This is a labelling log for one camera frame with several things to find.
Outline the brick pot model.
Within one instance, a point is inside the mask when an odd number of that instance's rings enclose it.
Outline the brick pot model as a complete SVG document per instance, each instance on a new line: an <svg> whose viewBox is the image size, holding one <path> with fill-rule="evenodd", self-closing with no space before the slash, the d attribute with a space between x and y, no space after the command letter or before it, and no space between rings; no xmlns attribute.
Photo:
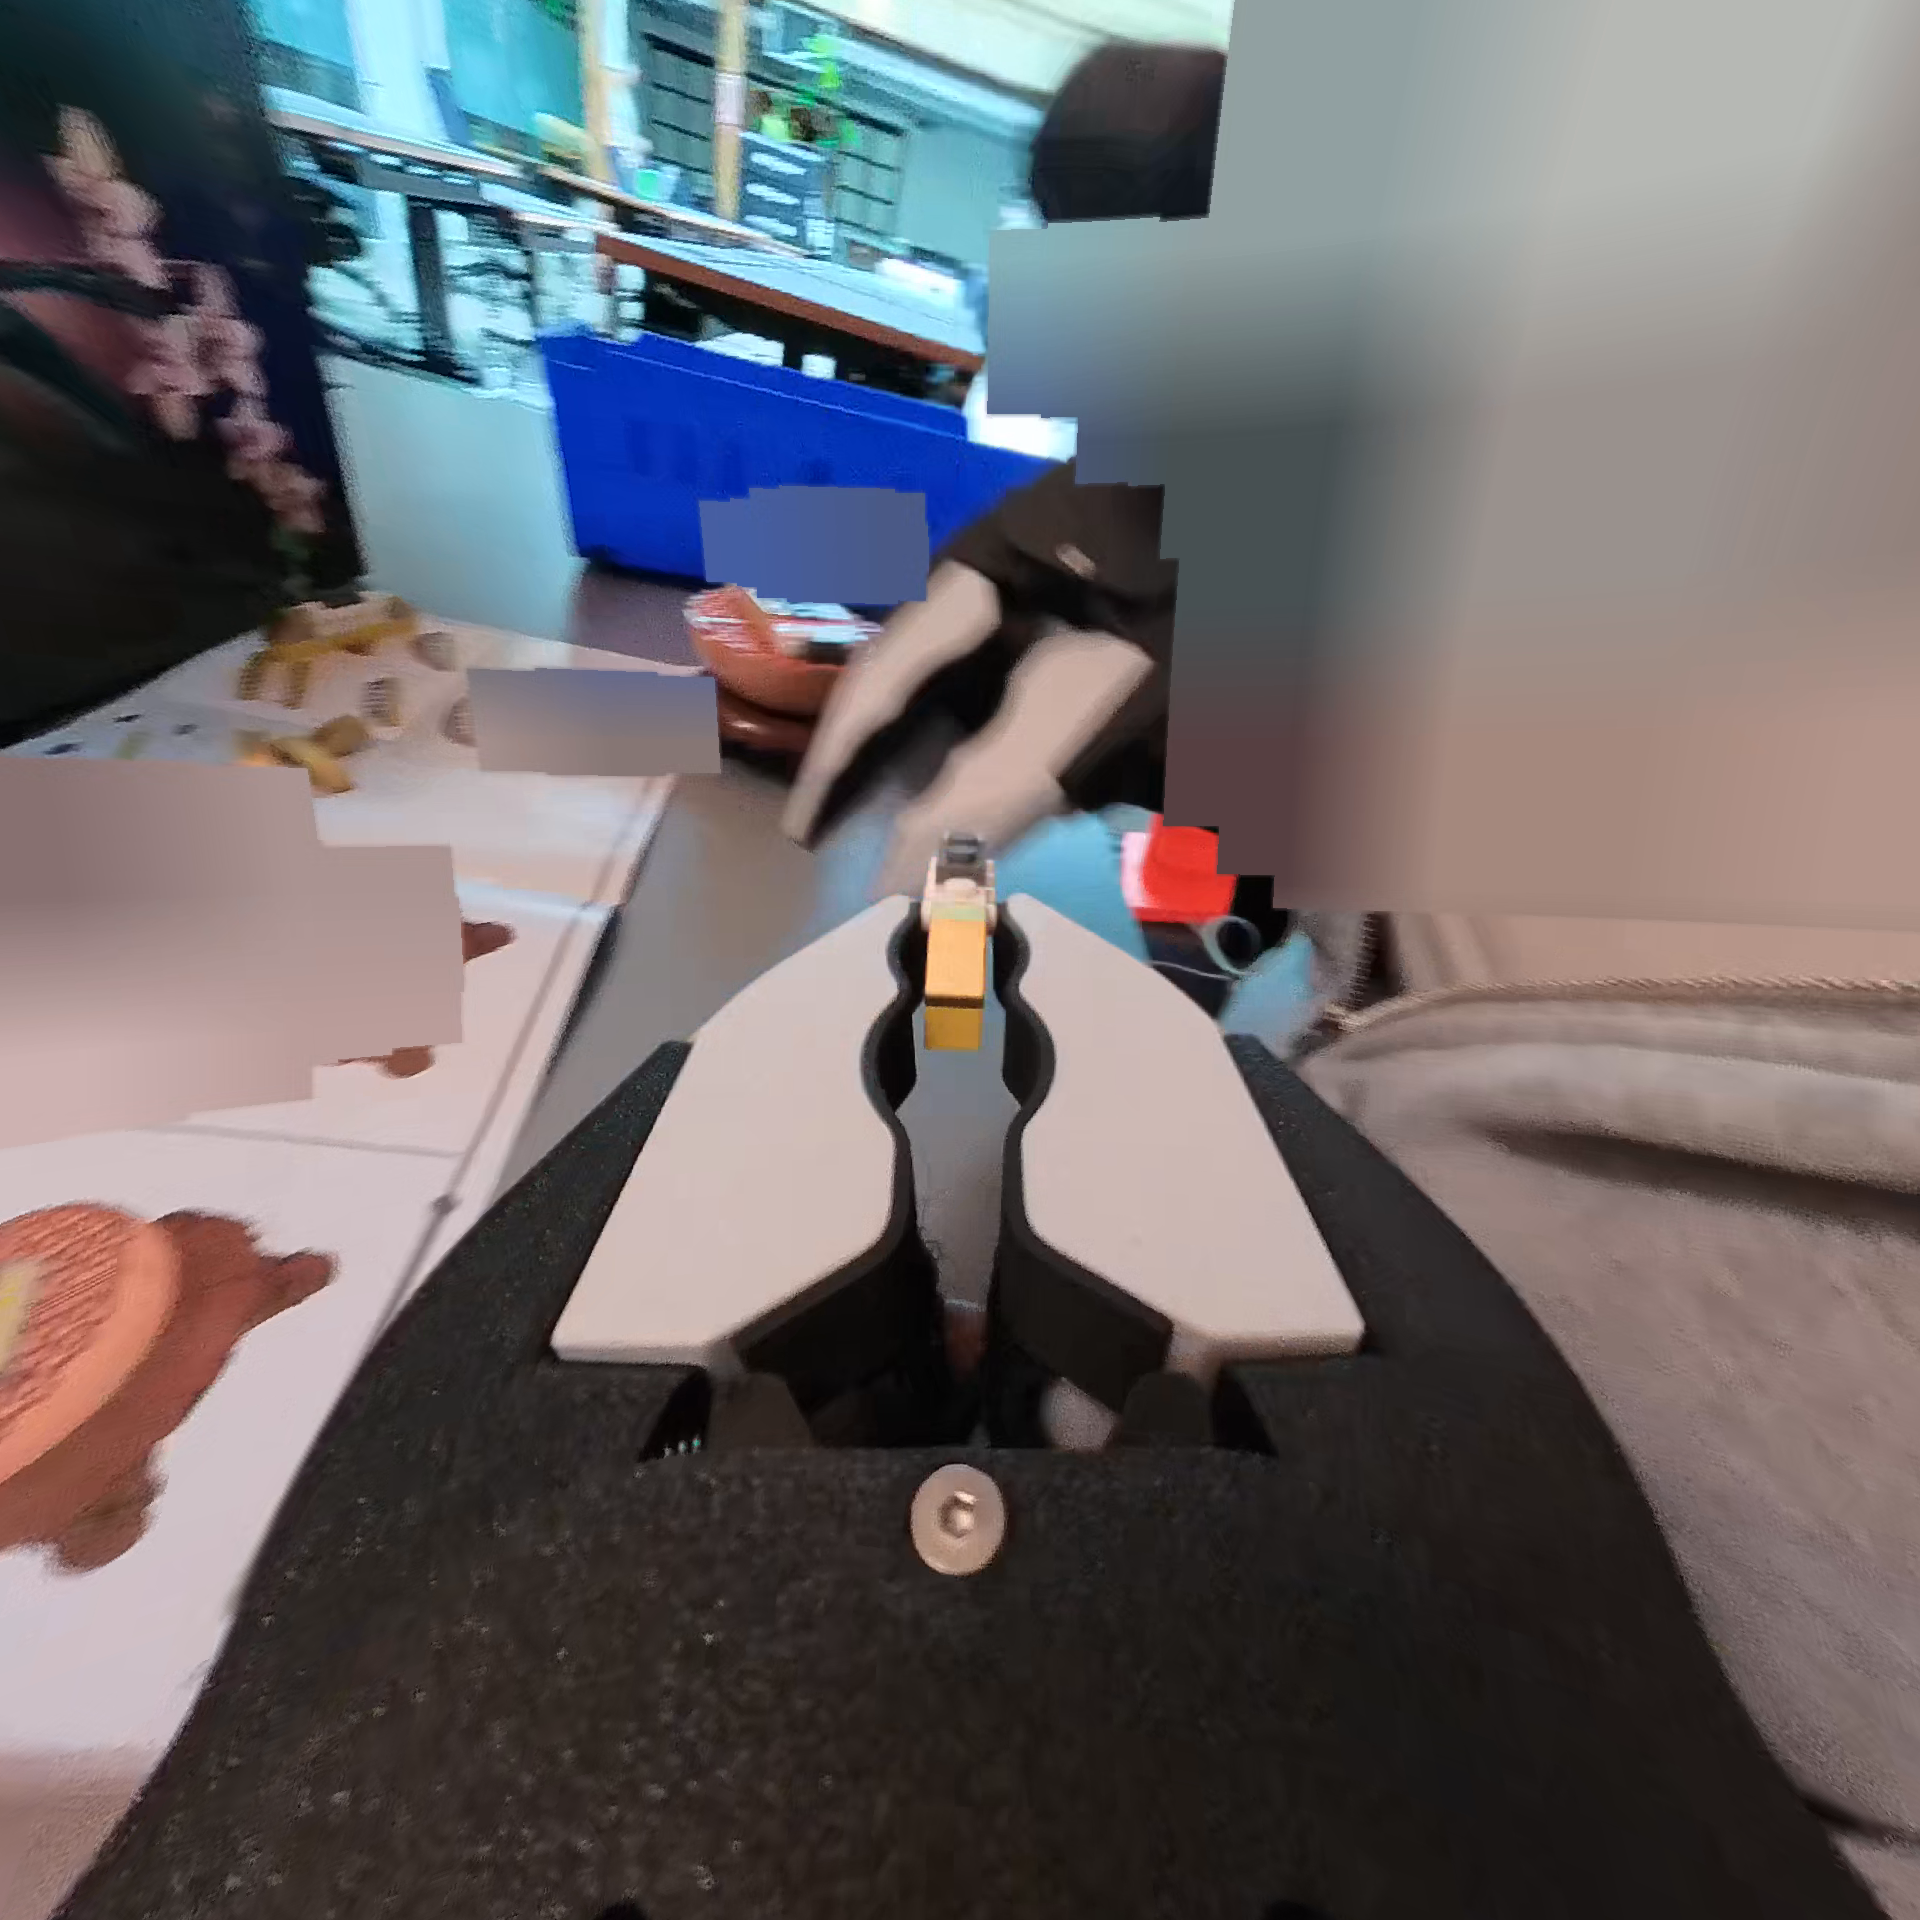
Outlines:
<svg viewBox="0 0 1920 1920"><path fill-rule="evenodd" d="M880 632L845 607L778 602L707 588L682 608L692 653L716 684L725 748L802 756L843 669Z"/></svg>

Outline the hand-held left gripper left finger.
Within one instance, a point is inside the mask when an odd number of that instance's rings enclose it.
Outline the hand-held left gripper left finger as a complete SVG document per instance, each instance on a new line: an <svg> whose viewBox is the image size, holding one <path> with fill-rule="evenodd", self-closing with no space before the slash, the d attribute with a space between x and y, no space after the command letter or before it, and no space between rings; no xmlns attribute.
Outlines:
<svg viewBox="0 0 1920 1920"><path fill-rule="evenodd" d="M875 1378L940 1352L899 1107L919 911L881 898L692 1036L557 1318L557 1359Z"/></svg>

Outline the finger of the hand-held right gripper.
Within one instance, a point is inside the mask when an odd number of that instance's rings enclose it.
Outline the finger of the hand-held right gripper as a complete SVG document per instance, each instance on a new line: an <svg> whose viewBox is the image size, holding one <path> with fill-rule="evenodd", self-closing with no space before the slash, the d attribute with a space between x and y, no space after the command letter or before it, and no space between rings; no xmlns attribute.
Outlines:
<svg viewBox="0 0 1920 1920"><path fill-rule="evenodd" d="M1065 805L1065 775L1121 716L1153 663L1121 637L1048 632L1011 673L989 723L931 787L931 843L1014 846Z"/></svg>
<svg viewBox="0 0 1920 1920"><path fill-rule="evenodd" d="M831 797L868 748L943 671L972 658L999 627L999 593L964 565L940 565L919 600L899 607L839 673L786 795L786 837L807 848Z"/></svg>

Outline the background office desks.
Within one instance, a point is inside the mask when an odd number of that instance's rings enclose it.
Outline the background office desks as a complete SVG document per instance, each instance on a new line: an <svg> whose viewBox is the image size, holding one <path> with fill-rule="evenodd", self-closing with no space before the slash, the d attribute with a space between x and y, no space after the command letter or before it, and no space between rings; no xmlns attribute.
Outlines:
<svg viewBox="0 0 1920 1920"><path fill-rule="evenodd" d="M748 227L642 203L562 167L352 127L266 94L266 120L327 165L350 165L369 191L506 228L519 249L587 249L606 271L634 269L745 332L778 337L788 365L810 352L842 371L863 362L964 395L985 365L985 339L962 307L922 299L885 276L795 253Z"/></svg>

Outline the black flower print box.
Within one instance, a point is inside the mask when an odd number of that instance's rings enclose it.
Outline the black flower print box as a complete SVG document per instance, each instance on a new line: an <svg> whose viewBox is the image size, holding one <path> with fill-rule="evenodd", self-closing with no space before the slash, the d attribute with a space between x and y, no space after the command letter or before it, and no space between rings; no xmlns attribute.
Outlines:
<svg viewBox="0 0 1920 1920"><path fill-rule="evenodd" d="M3 7L3 740L367 565L235 3Z"/></svg>

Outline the blue plastic bin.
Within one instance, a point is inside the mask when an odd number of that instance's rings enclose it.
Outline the blue plastic bin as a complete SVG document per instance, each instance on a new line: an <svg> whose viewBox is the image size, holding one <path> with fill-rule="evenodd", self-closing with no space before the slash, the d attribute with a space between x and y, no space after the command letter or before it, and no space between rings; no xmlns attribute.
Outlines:
<svg viewBox="0 0 1920 1920"><path fill-rule="evenodd" d="M576 551L685 583L749 583L752 540L778 569L813 530L886 535L899 508L745 508L778 489L899 493L942 549L1053 469L972 440L962 410L762 368L655 334L613 343L585 327L540 335Z"/></svg>

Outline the white instruction booklet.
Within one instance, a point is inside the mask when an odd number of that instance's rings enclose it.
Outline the white instruction booklet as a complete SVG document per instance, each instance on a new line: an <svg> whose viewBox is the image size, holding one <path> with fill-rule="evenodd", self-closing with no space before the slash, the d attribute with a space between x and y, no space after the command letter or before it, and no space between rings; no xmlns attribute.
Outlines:
<svg viewBox="0 0 1920 1920"><path fill-rule="evenodd" d="M420 622L305 707L246 639L4 759L4 1842L108 1823L172 1741L301 1455L492 1194L668 768L373 730L363 684L620 718L557 642ZM319 797L271 740L356 713Z"/></svg>

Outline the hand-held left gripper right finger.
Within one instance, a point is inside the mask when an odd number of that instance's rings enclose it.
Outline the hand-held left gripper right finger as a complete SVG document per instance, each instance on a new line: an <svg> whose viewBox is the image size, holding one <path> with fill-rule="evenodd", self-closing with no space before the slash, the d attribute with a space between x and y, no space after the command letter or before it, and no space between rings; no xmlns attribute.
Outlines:
<svg viewBox="0 0 1920 1920"><path fill-rule="evenodd" d="M1048 904L999 911L996 1322L1120 1417L1141 1381L1356 1357L1364 1322L1220 1026Z"/></svg>

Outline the white yellow brick strip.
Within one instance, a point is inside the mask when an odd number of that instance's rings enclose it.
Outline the white yellow brick strip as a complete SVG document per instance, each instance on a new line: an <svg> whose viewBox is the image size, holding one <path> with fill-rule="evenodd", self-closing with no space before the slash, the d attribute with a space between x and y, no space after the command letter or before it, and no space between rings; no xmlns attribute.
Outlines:
<svg viewBox="0 0 1920 1920"><path fill-rule="evenodd" d="M930 1054L981 1045L997 925L996 863L977 833L946 833L927 863L922 1027Z"/></svg>

